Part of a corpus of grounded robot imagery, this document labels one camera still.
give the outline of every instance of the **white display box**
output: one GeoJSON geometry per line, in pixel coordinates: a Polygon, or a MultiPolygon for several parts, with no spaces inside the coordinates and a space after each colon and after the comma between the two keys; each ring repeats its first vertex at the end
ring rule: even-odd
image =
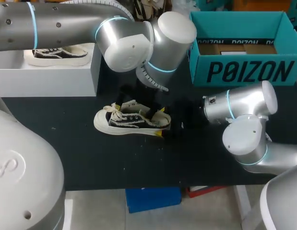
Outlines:
{"type": "Polygon", "coordinates": [[[80,67],[31,66],[23,51],[0,52],[0,97],[96,96],[101,53],[85,44],[91,61],[80,67]]]}

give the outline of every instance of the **blue box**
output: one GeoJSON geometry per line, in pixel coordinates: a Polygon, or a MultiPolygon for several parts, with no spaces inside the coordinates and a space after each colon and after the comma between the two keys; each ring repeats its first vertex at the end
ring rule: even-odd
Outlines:
{"type": "Polygon", "coordinates": [[[196,6],[201,11],[214,11],[216,8],[224,6],[231,2],[231,0],[195,0],[196,6]]]}
{"type": "Polygon", "coordinates": [[[297,80],[297,32],[284,12],[192,12],[197,40],[208,44],[273,44],[277,54],[201,55],[197,40],[188,51],[195,86],[242,86],[297,80]]]}
{"type": "Polygon", "coordinates": [[[297,26],[297,0],[291,1],[287,15],[292,25],[297,26]]]}
{"type": "Polygon", "coordinates": [[[141,212],[181,203],[178,187],[126,189],[127,206],[130,213],[141,212]]]}

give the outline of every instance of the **teal cardboard box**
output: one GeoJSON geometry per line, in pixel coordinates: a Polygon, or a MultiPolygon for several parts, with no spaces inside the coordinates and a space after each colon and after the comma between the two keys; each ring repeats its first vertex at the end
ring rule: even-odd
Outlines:
{"type": "Polygon", "coordinates": [[[231,0],[195,0],[196,6],[201,11],[215,11],[216,8],[224,6],[231,2],[231,0]]]}
{"type": "Polygon", "coordinates": [[[288,18],[293,26],[297,26],[297,0],[292,0],[288,10],[288,18]]]}
{"type": "Polygon", "coordinates": [[[197,39],[188,51],[195,86],[242,86],[297,80],[297,32],[284,12],[192,12],[197,39]],[[274,45],[275,54],[201,55],[202,44],[274,45]]]}

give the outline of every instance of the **black and white sneaker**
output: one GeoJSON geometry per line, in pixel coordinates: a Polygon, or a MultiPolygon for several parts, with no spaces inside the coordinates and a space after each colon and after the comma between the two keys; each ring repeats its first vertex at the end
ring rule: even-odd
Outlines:
{"type": "Polygon", "coordinates": [[[33,66],[84,66],[90,61],[88,52],[81,45],[25,50],[24,59],[33,66]]]}
{"type": "Polygon", "coordinates": [[[170,115],[158,111],[151,120],[143,115],[149,108],[135,100],[123,103],[120,110],[115,103],[98,111],[94,118],[94,126],[103,133],[111,135],[146,134],[159,136],[163,129],[171,123],[170,115]]]}

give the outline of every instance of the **table surface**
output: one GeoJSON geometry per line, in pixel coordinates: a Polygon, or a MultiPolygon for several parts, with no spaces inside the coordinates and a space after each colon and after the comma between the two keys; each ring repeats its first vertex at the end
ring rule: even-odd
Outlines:
{"type": "MultiPolygon", "coordinates": [[[[224,126],[190,131],[165,143],[144,135],[111,136],[93,125],[96,112],[114,102],[119,86],[135,72],[115,73],[102,61],[97,97],[4,98],[14,116],[58,152],[66,190],[162,186],[265,184],[274,176],[245,171],[222,144],[224,126]]],[[[173,76],[164,105],[181,97],[201,98],[225,88],[194,88],[185,59],[173,76]]],[[[273,141],[297,144],[297,86],[276,87],[278,112],[267,133],[273,141]]]]}

